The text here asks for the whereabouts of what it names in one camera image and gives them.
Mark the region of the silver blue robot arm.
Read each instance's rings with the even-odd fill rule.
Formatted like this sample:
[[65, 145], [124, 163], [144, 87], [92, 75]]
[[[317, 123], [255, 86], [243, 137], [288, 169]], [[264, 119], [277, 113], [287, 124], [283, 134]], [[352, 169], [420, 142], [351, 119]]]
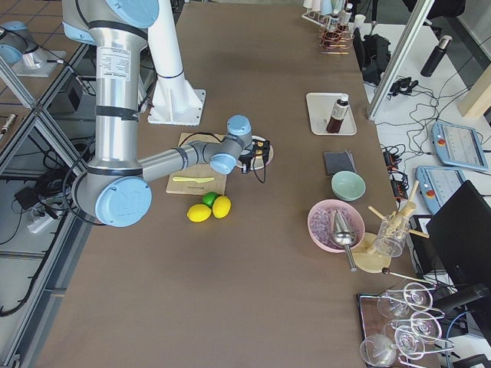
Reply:
[[247, 117], [228, 120], [216, 143], [199, 140], [144, 159], [137, 158], [140, 118], [140, 54], [149, 48], [157, 73], [151, 123], [196, 126], [205, 92], [185, 78], [171, 4], [168, 1], [65, 1], [65, 34], [92, 44], [96, 56], [94, 158], [71, 194], [75, 204], [105, 225], [140, 221], [152, 201], [150, 183], [197, 164], [229, 174], [252, 152]]

